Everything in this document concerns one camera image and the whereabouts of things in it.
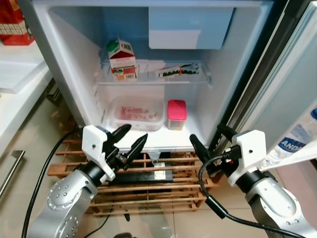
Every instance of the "plastic food container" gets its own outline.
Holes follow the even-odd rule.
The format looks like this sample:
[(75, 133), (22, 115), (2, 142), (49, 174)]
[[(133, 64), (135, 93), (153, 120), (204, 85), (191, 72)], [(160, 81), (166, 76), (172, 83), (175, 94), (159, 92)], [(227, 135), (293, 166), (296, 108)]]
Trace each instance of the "plastic food container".
[(187, 119), (186, 102), (169, 100), (167, 106), (168, 129), (182, 130)]
[(117, 128), (131, 124), (136, 130), (158, 130), (166, 120), (165, 111), (165, 102), (160, 98), (119, 96), (111, 102), (110, 125)]

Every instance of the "glass shelf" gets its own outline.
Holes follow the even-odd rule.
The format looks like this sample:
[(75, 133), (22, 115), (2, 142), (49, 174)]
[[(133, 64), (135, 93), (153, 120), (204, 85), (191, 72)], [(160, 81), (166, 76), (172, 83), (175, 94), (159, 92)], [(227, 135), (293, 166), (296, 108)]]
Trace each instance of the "glass shelf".
[[(182, 66), (185, 64), (197, 63), (199, 65), (198, 74), (183, 74), (174, 77), (157, 77), (156, 70)], [(195, 62), (165, 62), (162, 60), (137, 60), (138, 80), (135, 82), (115, 81), (111, 72), (110, 64), (104, 63), (98, 75), (96, 75), (97, 85), (164, 85), (164, 84), (211, 84), (211, 74), (206, 71), (204, 64)]]

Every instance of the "black cable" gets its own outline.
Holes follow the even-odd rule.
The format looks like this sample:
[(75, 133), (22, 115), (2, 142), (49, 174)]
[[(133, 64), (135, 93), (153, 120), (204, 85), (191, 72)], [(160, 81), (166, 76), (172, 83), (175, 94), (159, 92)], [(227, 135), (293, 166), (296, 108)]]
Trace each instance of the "black cable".
[(32, 213), (32, 209), (33, 209), (33, 206), (34, 206), (34, 203), (35, 203), (36, 196), (38, 195), (41, 183), (43, 181), (43, 177), (45, 175), (46, 169), (48, 168), (52, 157), (54, 156), (56, 150), (59, 148), (59, 146), (64, 141), (64, 139), (66, 139), (68, 136), (74, 134), (75, 132), (77, 132), (77, 129), (75, 129), (75, 130), (67, 133), (66, 135), (64, 135), (57, 142), (57, 144), (54, 146), (54, 148), (52, 149), (51, 153), (49, 154), (48, 158), (46, 159), (46, 161), (45, 161), (45, 163), (44, 163), (44, 165), (42, 167), (41, 173), (39, 175), (38, 181), (37, 181), (37, 183), (35, 185), (35, 188), (34, 188), (34, 191), (33, 191), (29, 206), (28, 206), (28, 210), (26, 211), (26, 214), (25, 214), (25, 219), (24, 219), (24, 224), (23, 224), (23, 229), (22, 229), (22, 236), (21, 236), (22, 238), (26, 238), (26, 235), (27, 235), (27, 232), (28, 232), (28, 226), (29, 226), (29, 222), (30, 222), (30, 217), (31, 217), (31, 213)]
[[(204, 183), (203, 183), (203, 172), (204, 170), (206, 169), (206, 167), (208, 165), (210, 165), (212, 162), (216, 161), (216, 160), (219, 160), (219, 159), (222, 159), (223, 156), (217, 156), (217, 157), (214, 157), (208, 161), (206, 161), (200, 168), (199, 170), (199, 174), (198, 174), (198, 178), (199, 178), (199, 184), (202, 188), (202, 191), (204, 193), (204, 195), (207, 197), (207, 199), (209, 200), (212, 200), (214, 203), (218, 203), (218, 201), (213, 198), (207, 191)], [(260, 223), (256, 223), (256, 222), (251, 222), (251, 221), (247, 221), (247, 220), (243, 220), (243, 219), (240, 219), (240, 218), (237, 218), (235, 216), (232, 216), (231, 214), (229, 214), (228, 212), (226, 212), (225, 214), (223, 214), (225, 217), (229, 218), (230, 220), (232, 221), (235, 221), (237, 223), (240, 223), (240, 224), (243, 224), (243, 225), (247, 225), (247, 226), (250, 226), (250, 227), (255, 227), (255, 228), (259, 228), (259, 229), (263, 229), (263, 230), (267, 230), (267, 231), (271, 231), (271, 232), (275, 232), (275, 233), (279, 233), (279, 234), (282, 234), (282, 235), (286, 235), (286, 236), (289, 236), (289, 237), (294, 237), (294, 238), (305, 238), (304, 236), (301, 236), (299, 234), (296, 234), (296, 233), (293, 233), (293, 232), (290, 232), (290, 231), (287, 231), (287, 230), (283, 230), (283, 229), (280, 229), (280, 228), (275, 228), (275, 227), (271, 227), (271, 226), (267, 226), (267, 225), (264, 225), (264, 224), (260, 224)]]
[(90, 232), (90, 233), (88, 233), (87, 235), (85, 235), (84, 238), (87, 238), (87, 237), (89, 237), (90, 235), (92, 235), (93, 233), (99, 231), (99, 230), (106, 224), (106, 222), (107, 222), (109, 216), (110, 216), (110, 214), (106, 217), (104, 223), (102, 223), (102, 225), (101, 225), (100, 227), (98, 227), (97, 229), (95, 229), (95, 230), (93, 230), (92, 232)]

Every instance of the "pink lid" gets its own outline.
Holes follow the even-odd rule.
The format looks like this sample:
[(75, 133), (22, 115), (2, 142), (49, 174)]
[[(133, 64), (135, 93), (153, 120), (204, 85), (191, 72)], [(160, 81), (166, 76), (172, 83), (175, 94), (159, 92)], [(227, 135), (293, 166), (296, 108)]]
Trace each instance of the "pink lid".
[(186, 120), (186, 102), (183, 100), (169, 100), (167, 117), (169, 120)]

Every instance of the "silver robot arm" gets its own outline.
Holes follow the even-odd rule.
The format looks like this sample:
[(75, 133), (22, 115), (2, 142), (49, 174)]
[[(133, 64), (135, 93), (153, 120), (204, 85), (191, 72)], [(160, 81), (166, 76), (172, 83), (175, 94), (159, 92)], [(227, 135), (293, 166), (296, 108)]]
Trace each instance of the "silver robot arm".
[[(208, 174), (211, 176), (223, 171), (229, 184), (237, 185), (246, 194), (245, 198), (258, 223), (306, 238), (316, 238), (317, 231), (305, 219), (297, 198), (282, 188), (270, 173), (259, 170), (266, 157), (264, 132), (253, 130), (237, 134), (223, 125), (219, 125), (218, 130), (232, 142), (232, 147), (225, 150), (223, 159), (217, 165), (211, 163), (206, 167)], [(197, 137), (191, 135), (190, 139), (200, 160), (203, 163), (210, 160), (209, 152)], [(268, 230), (266, 233), (269, 238), (290, 237)]]
[(112, 181), (119, 169), (128, 169), (142, 151), (147, 134), (140, 137), (127, 154), (119, 154), (114, 146), (130, 128), (131, 125), (124, 125), (110, 133), (93, 125), (84, 127), (82, 150), (88, 163), (77, 167), (50, 189), (45, 207), (32, 224), (28, 238), (76, 236), (80, 220), (98, 192), (97, 187), (106, 180)]

